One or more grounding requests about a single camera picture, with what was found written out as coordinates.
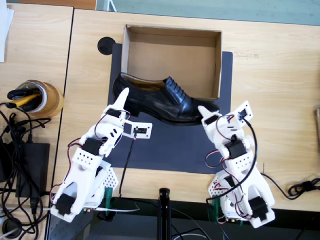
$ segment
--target cardboard box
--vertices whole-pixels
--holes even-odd
[[[172,77],[190,96],[218,99],[222,32],[126,25],[121,71],[146,80]]]

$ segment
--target black leather shoe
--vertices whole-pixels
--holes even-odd
[[[211,112],[220,110],[210,101],[189,97],[171,77],[159,81],[143,80],[122,72],[113,84],[114,99],[125,88],[130,92],[124,109],[135,117],[144,112],[171,125],[192,126],[201,124],[199,105]]]

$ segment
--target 3d printed robot hand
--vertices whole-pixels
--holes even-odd
[[[242,181],[252,168],[255,154],[250,148],[255,144],[250,136],[245,135],[242,127],[252,119],[253,113],[248,101],[226,115],[210,112],[203,106],[199,106],[198,110],[203,117],[202,126],[217,149],[211,154],[219,151],[222,155],[220,165],[223,170],[216,174],[208,188],[211,197],[219,196]],[[274,204],[270,187],[255,165],[239,187],[220,197],[226,221],[250,221],[254,228],[275,219],[270,208]]]
[[[51,214],[71,222],[83,208],[97,208],[103,198],[105,188],[113,190],[118,179],[110,163],[103,161],[117,145],[122,136],[149,139],[152,123],[131,122],[130,113],[124,110],[129,94],[125,88],[114,104],[108,105],[100,120],[79,140],[79,146],[71,160],[71,167],[56,195],[51,198]],[[131,125],[129,133],[124,125]]]

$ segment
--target masking tape roll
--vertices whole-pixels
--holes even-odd
[[[42,101],[36,109],[28,113],[36,118],[52,118],[60,113],[65,103],[64,96],[58,88],[55,88],[50,83],[28,80],[17,87],[17,89],[34,87],[41,91]]]

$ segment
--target metal stand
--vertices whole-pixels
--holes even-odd
[[[171,202],[170,189],[160,188],[157,215],[157,240],[171,240]]]

